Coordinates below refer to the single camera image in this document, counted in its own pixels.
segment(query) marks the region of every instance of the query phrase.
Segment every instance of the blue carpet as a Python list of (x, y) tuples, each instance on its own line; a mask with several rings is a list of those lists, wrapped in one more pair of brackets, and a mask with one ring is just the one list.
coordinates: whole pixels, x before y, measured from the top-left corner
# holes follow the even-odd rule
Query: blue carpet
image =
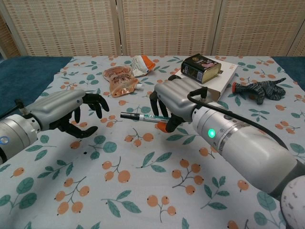
[(305, 56), (300, 57), (286, 57), (275, 56), (272, 57), (305, 91)]
[(0, 114), (15, 106), (15, 99), (33, 103), (71, 57), (22, 56), (0, 63)]

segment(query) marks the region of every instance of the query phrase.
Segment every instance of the robotic arm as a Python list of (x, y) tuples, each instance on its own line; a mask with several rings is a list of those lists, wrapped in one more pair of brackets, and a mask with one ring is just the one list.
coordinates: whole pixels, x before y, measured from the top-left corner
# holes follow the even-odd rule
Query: robotic arm
[(102, 110), (109, 111), (106, 100), (99, 94), (86, 94), (83, 90), (55, 92), (25, 107), (25, 115), (13, 114), (0, 120), (0, 165), (37, 140), (37, 133), (60, 129), (76, 137), (91, 136), (97, 126), (82, 131), (69, 123), (74, 112), (75, 121), (81, 117), (81, 104), (88, 104), (98, 118)]
[[(254, 123), (278, 142), (250, 125), (252, 121), (226, 111), (206, 97), (209, 97), (207, 88), (190, 78), (173, 75), (169, 81), (155, 86), (150, 99), (155, 115), (159, 113), (157, 101), (163, 116), (168, 116), (166, 108), (172, 112), (167, 132), (182, 122), (192, 122), (197, 133), (254, 187), (278, 200), (282, 197), (281, 208), (289, 225), (295, 229), (305, 227), (305, 165), (271, 131)], [(301, 193), (297, 186), (303, 187), (303, 194), (293, 206), (296, 193)]]

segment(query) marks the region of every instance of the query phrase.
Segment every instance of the tin can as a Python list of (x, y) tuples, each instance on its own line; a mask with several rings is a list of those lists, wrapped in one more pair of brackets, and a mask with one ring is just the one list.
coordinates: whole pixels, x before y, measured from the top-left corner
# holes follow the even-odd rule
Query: tin can
[(200, 83), (213, 79), (220, 71), (221, 63), (200, 54), (186, 58), (181, 64), (181, 72)]

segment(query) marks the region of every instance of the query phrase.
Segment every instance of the pen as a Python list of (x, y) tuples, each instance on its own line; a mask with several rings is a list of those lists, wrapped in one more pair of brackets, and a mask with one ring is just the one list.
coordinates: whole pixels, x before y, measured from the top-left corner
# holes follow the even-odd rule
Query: pen
[(158, 123), (158, 122), (167, 123), (170, 119), (169, 117), (163, 117), (163, 116), (154, 116), (149, 114), (137, 114), (137, 113), (127, 113), (127, 112), (121, 112), (121, 118), (152, 122), (152, 123)]

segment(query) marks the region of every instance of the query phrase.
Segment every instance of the floral tablecloth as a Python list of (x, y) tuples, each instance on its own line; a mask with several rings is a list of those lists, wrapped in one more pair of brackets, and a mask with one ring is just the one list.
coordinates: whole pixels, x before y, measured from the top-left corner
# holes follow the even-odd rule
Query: floral tablecloth
[[(173, 133), (154, 123), (120, 118), (121, 111), (152, 114), (149, 94), (181, 65), (183, 56), (154, 56), (154, 72), (140, 78), (144, 91), (112, 98), (102, 72), (131, 57), (74, 57), (41, 96), (60, 90), (100, 93), (110, 111), (99, 119), (81, 106), (79, 140), (59, 130), (0, 166), (0, 228), (6, 229), (278, 229), (279, 202), (251, 186), (191, 125)], [(216, 57), (238, 64), (232, 82), (287, 79), (280, 101), (257, 105), (252, 95), (231, 92), (220, 104), (279, 135), (305, 161), (305, 93), (270, 57)]]

